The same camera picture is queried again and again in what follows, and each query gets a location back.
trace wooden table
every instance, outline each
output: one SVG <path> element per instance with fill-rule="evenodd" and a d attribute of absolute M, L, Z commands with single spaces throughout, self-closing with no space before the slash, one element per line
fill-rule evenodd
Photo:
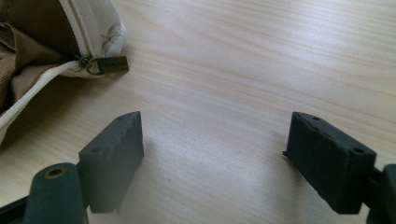
<path fill-rule="evenodd" d="M 292 111 L 396 162 L 396 2 L 117 0 L 130 72 L 58 77 L 0 148 L 0 205 L 115 117 L 142 113 L 146 157 L 120 215 L 91 223 L 364 223 L 282 156 Z"/>

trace fabric bag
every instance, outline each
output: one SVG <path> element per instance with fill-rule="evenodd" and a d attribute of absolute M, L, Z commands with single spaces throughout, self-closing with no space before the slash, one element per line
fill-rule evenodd
<path fill-rule="evenodd" d="M 0 144 L 28 102 L 58 75 L 128 71 L 126 29 L 109 0 L 0 0 Z"/>

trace clamp jaw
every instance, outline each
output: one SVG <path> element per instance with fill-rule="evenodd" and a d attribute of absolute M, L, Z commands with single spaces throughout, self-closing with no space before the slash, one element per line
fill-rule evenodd
<path fill-rule="evenodd" d="M 374 168 L 376 153 L 318 117 L 293 112 L 288 157 L 338 214 L 370 209 L 367 223 L 396 223 L 396 164 Z"/>
<path fill-rule="evenodd" d="M 114 119 L 79 153 L 79 163 L 51 165 L 33 178 L 30 195 L 0 208 L 5 224 L 85 224 L 86 208 L 120 207 L 143 159 L 140 112 Z"/>

